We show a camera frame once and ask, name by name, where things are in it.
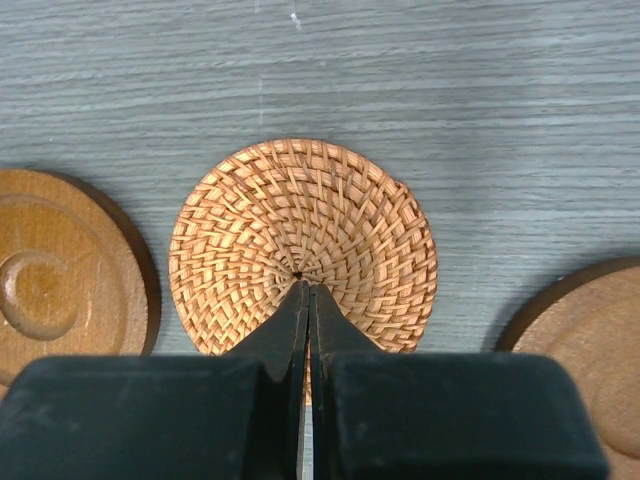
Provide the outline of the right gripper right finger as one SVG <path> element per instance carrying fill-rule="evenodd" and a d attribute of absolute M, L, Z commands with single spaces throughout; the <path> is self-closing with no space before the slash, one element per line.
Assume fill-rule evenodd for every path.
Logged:
<path fill-rule="evenodd" d="M 318 479 L 605 479 L 566 370 L 539 355 L 392 354 L 340 311 L 309 305 Z"/>

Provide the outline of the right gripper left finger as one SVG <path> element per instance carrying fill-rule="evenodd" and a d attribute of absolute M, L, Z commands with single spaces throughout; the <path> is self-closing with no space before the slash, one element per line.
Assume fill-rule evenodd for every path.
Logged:
<path fill-rule="evenodd" d="M 1 403 L 5 479 L 297 479 L 309 285 L 221 356 L 52 356 Z"/>

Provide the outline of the woven rattan coaster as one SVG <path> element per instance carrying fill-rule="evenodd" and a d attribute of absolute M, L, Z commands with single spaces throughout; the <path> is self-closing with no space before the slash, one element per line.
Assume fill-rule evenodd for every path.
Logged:
<path fill-rule="evenodd" d="M 398 353 L 424 334 L 438 260 L 406 184 L 344 147 L 278 139 L 200 180 L 177 216 L 168 266 L 179 318 L 204 354 L 236 346 L 300 280 L 326 286 L 347 319 Z"/>

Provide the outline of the dark wooden coaster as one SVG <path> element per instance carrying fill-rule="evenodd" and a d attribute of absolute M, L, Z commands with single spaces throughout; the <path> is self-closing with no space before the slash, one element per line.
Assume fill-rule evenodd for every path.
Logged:
<path fill-rule="evenodd" d="M 581 392 L 611 478 L 638 478 L 638 257 L 602 261 L 559 278 L 513 315 L 495 348 L 558 361 Z"/>
<path fill-rule="evenodd" d="M 62 173 L 1 172 L 1 390 L 32 361 L 153 350 L 161 288 L 109 196 Z"/>

